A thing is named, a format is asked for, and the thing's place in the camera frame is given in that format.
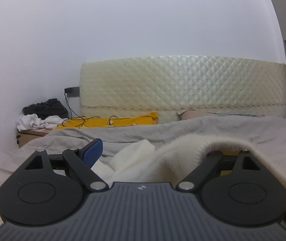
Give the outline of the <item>grey bed duvet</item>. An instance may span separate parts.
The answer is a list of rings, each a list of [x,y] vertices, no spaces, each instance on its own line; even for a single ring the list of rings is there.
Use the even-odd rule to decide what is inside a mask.
[[[275,143],[286,147],[286,119],[271,116],[209,115],[159,125],[55,130],[45,137],[30,141],[18,150],[0,152],[0,186],[38,149],[44,149],[50,154],[61,153],[70,147],[82,148],[99,138],[103,141],[103,147],[108,149],[107,155],[112,157],[123,147],[140,140],[147,139],[155,147],[161,147],[188,134],[217,135],[239,138],[259,146]]]

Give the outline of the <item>white clothes pile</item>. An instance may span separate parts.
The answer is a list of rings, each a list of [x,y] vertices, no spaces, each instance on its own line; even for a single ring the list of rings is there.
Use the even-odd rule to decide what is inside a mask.
[[[67,118],[61,118],[57,115],[48,116],[41,119],[36,114],[21,115],[16,121],[16,127],[19,132],[28,130],[53,130],[61,125]]]

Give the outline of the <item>cardboard box nightstand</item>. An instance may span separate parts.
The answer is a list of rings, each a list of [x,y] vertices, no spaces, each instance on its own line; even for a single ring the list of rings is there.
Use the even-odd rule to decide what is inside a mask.
[[[16,143],[18,147],[22,147],[30,141],[44,137],[49,134],[52,130],[40,129],[40,130],[26,130],[16,133]]]

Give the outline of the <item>white blue striped fleece sweater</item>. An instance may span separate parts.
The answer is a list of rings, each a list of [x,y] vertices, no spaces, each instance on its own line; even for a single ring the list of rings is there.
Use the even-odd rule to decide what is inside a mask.
[[[131,143],[112,157],[103,147],[103,156],[92,170],[108,185],[114,182],[171,182],[181,181],[204,162],[208,153],[222,151],[237,154],[250,150],[286,188],[286,147],[275,143],[259,146],[248,141],[217,135],[188,134],[161,147],[147,139]]]

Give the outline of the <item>cream quilted headboard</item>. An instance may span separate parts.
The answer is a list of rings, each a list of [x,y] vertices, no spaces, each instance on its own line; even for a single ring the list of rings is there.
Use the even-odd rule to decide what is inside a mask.
[[[85,116],[138,116],[159,123],[187,110],[286,117],[286,65],[254,59],[169,55],[84,63],[80,112]]]

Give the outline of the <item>black clothes pile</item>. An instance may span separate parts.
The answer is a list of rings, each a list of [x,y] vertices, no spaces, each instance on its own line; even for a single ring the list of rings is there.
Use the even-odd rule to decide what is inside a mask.
[[[46,102],[40,102],[24,107],[24,115],[36,114],[38,118],[44,120],[49,116],[58,116],[62,119],[68,118],[68,111],[57,98],[52,98]]]

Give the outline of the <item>pink pillow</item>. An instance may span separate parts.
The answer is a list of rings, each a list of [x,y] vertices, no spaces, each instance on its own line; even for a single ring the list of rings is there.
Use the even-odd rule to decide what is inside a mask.
[[[189,120],[189,119],[194,119],[197,117],[203,117],[203,116],[209,116],[211,115],[210,113],[203,111],[203,110],[187,110],[182,112],[179,117],[181,120]]]

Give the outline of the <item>black wall socket plate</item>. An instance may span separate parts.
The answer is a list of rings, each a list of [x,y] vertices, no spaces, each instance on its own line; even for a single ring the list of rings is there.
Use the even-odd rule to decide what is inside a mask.
[[[64,89],[66,97],[79,97],[80,96],[80,87],[68,87]]]

